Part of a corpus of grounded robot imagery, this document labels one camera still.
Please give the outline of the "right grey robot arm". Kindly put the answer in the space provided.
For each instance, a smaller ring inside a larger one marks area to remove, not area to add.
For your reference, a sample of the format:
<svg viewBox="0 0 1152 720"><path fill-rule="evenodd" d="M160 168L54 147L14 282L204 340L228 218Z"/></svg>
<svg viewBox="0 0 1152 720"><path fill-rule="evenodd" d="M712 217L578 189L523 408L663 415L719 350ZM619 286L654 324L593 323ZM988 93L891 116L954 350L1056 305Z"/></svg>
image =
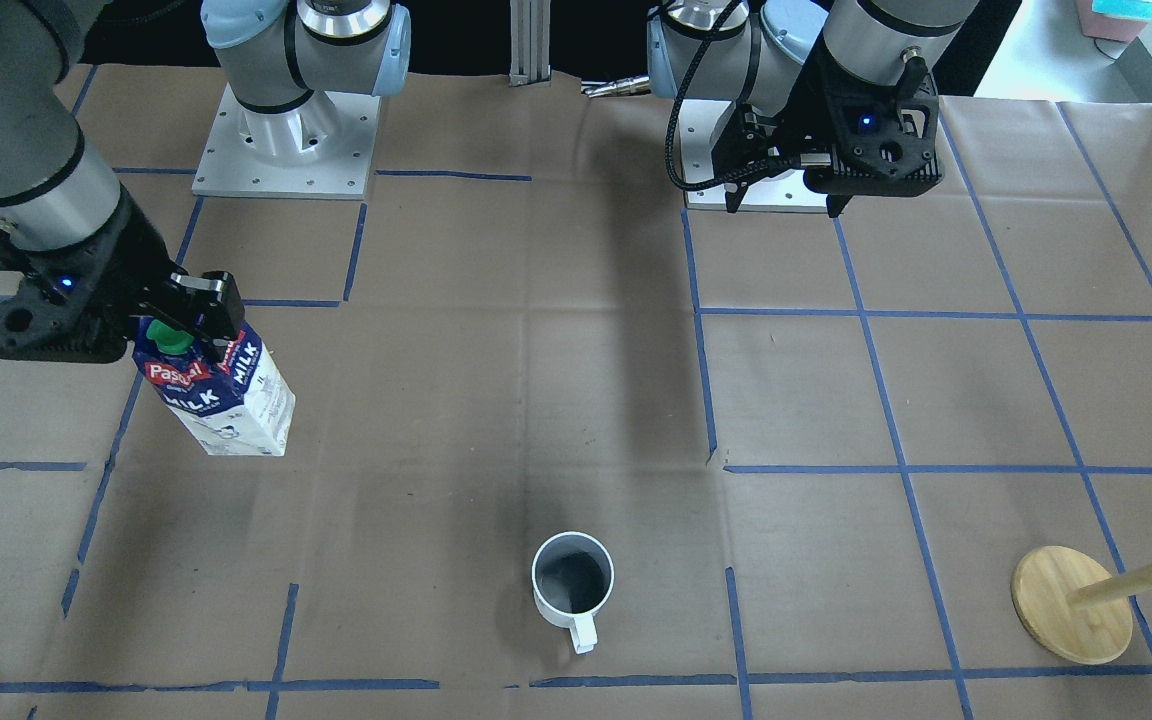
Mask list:
<svg viewBox="0 0 1152 720"><path fill-rule="evenodd" d="M82 122L88 38L109 1L0 1L0 357L114 363L161 323L217 359L247 338L227 272L188 272L99 146L146 129L172 143L182 111L157 83L127 90L131 114ZM204 142L200 196L361 199L376 115L410 68L414 20L397 1L200 1L223 69Z"/></svg>

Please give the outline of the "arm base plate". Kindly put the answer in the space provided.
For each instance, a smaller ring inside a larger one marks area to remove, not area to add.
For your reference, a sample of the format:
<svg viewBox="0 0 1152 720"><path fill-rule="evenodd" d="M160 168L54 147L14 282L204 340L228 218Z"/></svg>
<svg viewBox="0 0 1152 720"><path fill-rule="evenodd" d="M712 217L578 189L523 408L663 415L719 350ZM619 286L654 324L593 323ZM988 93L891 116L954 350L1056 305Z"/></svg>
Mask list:
<svg viewBox="0 0 1152 720"><path fill-rule="evenodd" d="M680 164L684 167L687 182L696 183L713 177L713 162L710 151L721 132L721 122L732 113L730 101L685 100L680 111L679 141L681 142ZM780 177L783 200L776 206L755 206L753 194L748 196L740 211L776 211L776 213L826 214L826 196L809 190L804 184L801 170L786 170ZM692 210L723 211L723 188L685 194L685 206Z"/></svg>
<svg viewBox="0 0 1152 720"><path fill-rule="evenodd" d="M228 199L365 200L382 100L316 92L300 108L262 114L225 88L192 191Z"/></svg>

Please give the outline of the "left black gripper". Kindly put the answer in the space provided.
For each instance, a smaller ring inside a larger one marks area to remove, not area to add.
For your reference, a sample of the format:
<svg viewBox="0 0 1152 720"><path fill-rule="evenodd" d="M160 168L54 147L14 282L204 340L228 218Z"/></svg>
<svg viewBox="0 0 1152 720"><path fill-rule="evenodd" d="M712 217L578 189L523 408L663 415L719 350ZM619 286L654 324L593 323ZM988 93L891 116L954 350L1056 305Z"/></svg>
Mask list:
<svg viewBox="0 0 1152 720"><path fill-rule="evenodd" d="M826 196L827 217L841 217L856 196L918 197L943 179L937 152L940 96L918 45L896 55L896 78L873 83L854 76L814 41L786 108L767 136L756 136L723 177L723 210L737 213L783 200L785 170Z"/></svg>

